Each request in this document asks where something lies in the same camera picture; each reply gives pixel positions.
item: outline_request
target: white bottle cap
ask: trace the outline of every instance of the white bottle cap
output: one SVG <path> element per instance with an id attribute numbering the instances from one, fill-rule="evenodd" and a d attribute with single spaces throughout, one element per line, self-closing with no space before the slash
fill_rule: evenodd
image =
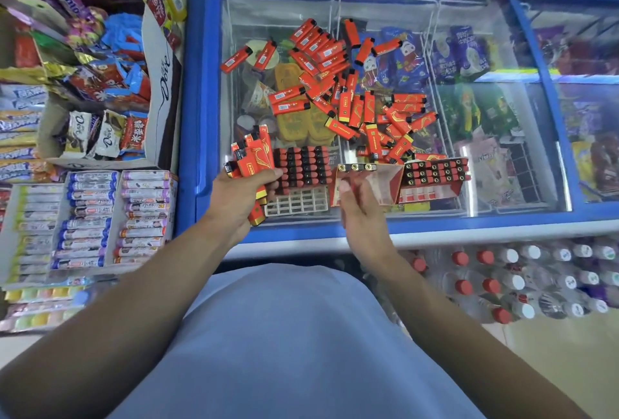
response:
<path id="1" fill-rule="evenodd" d="M 599 259 L 606 259 L 606 260 L 615 259 L 615 256 L 616 256 L 615 249 L 610 246 L 606 246 L 606 245 L 593 246 L 593 254 L 595 255 L 595 257 L 598 257 Z"/>
<path id="2" fill-rule="evenodd" d="M 525 286 L 524 279 L 517 274 L 506 274 L 501 278 L 501 282 L 512 290 L 522 290 Z"/>
<path id="3" fill-rule="evenodd" d="M 605 284 L 619 286 L 619 272 L 610 270 L 604 271 L 600 274 L 600 279 Z"/>
<path id="4" fill-rule="evenodd" d="M 575 244 L 572 246 L 572 251 L 578 257 L 591 257 L 593 256 L 593 250 L 588 244 Z"/>
<path id="5" fill-rule="evenodd" d="M 568 250 L 567 248 L 560 248 L 560 249 L 555 249 L 552 252 L 552 257 L 556 260 L 556 261 L 571 261 L 572 260 L 572 251 Z"/>
<path id="6" fill-rule="evenodd" d="M 608 305 L 604 300 L 600 300 L 598 298 L 592 298 L 587 303 L 587 308 L 591 311 L 595 311 L 596 313 L 608 313 Z"/>
<path id="7" fill-rule="evenodd" d="M 600 283 L 598 274 L 590 270 L 578 271 L 578 280 L 587 285 L 598 285 Z"/>
<path id="8" fill-rule="evenodd" d="M 506 263 L 518 262 L 518 251 L 512 248 L 504 248 L 499 252 L 499 259 Z"/>
<path id="9" fill-rule="evenodd" d="M 530 259 L 539 259 L 542 251 L 534 244 L 525 244 L 520 248 L 520 254 Z"/>
<path id="10" fill-rule="evenodd" d="M 577 287 L 577 282 L 571 275 L 561 275 L 557 277 L 557 284 L 561 288 L 574 289 Z"/>
<path id="11" fill-rule="evenodd" d="M 563 311 L 568 314 L 568 316 L 575 316 L 576 318 L 580 318 L 584 316 L 583 306 L 579 303 L 570 303 L 565 302 L 563 305 Z"/>
<path id="12" fill-rule="evenodd" d="M 533 319 L 535 318 L 535 309 L 528 303 L 515 302 L 511 306 L 514 313 L 520 318 Z"/>

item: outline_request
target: person's left hand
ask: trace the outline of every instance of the person's left hand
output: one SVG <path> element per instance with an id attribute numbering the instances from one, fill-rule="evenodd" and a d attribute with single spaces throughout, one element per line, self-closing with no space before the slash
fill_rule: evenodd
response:
<path id="1" fill-rule="evenodd" d="M 266 169 L 250 177 L 232 179 L 221 171 L 213 181 L 211 205 L 201 218 L 201 222 L 222 238 L 228 239 L 230 247 L 239 243 L 250 231 L 247 220 L 256 203 L 256 191 L 261 185 L 267 185 L 268 199 L 275 197 L 277 179 L 282 175 L 279 168 Z"/>

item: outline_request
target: red bottle cap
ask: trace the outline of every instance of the red bottle cap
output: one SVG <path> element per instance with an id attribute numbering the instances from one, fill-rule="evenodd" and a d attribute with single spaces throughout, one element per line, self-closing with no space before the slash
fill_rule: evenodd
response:
<path id="1" fill-rule="evenodd" d="M 420 258 L 416 257 L 410 262 L 410 266 L 415 269 L 417 272 L 423 272 L 428 268 L 426 262 Z"/>
<path id="2" fill-rule="evenodd" d="M 482 282 L 482 287 L 484 290 L 489 293 L 500 293 L 501 292 L 501 284 L 497 279 L 486 279 Z"/>
<path id="3" fill-rule="evenodd" d="M 492 310 L 492 317 L 501 324 L 511 323 L 511 314 L 505 308 L 495 308 Z"/>
<path id="4" fill-rule="evenodd" d="M 468 264 L 468 255 L 464 251 L 454 251 L 451 255 L 451 260 L 458 266 L 466 266 Z"/>
<path id="5" fill-rule="evenodd" d="M 495 255 L 492 251 L 484 250 L 477 252 L 477 260 L 482 264 L 493 264 Z"/>
<path id="6" fill-rule="evenodd" d="M 468 280 L 459 280 L 456 282 L 456 290 L 462 295 L 471 295 L 473 293 L 473 286 Z"/>

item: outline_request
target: white freezer edge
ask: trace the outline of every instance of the white freezer edge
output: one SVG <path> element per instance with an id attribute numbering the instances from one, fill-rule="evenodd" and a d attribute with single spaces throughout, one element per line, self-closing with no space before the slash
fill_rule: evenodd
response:
<path id="1" fill-rule="evenodd" d="M 553 223 L 545 225 L 506 226 L 391 235 L 398 249 L 419 249 L 451 244 L 486 244 L 553 237 L 569 238 L 619 231 L 619 219 L 594 222 Z M 232 248 L 223 260 L 264 257 L 333 254 L 350 252 L 345 238 L 321 238 L 265 243 L 242 243 Z"/>

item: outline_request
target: blue chest freezer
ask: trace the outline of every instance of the blue chest freezer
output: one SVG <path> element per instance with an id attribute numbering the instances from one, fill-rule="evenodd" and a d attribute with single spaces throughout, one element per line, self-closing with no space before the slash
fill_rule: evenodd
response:
<path id="1" fill-rule="evenodd" d="M 359 160 L 354 146 L 324 142 L 308 118 L 294 119 L 300 113 L 281 122 L 265 108 L 292 68 L 280 65 L 292 62 L 287 39 L 309 17 L 334 36 L 344 18 L 364 37 L 404 36 L 406 51 L 360 76 L 385 94 L 427 95 L 439 120 L 414 137 L 418 152 L 468 157 L 460 195 L 389 209 L 398 247 L 619 230 L 619 0 L 188 4 L 177 234 L 204 214 L 231 142 L 255 124 L 269 125 L 275 147 L 329 145 L 332 164 Z M 231 54 L 270 38 L 275 68 L 222 73 Z M 405 75 L 411 51 L 416 70 Z M 266 213 L 229 258 L 348 249 L 324 186 L 280 196 Z"/>

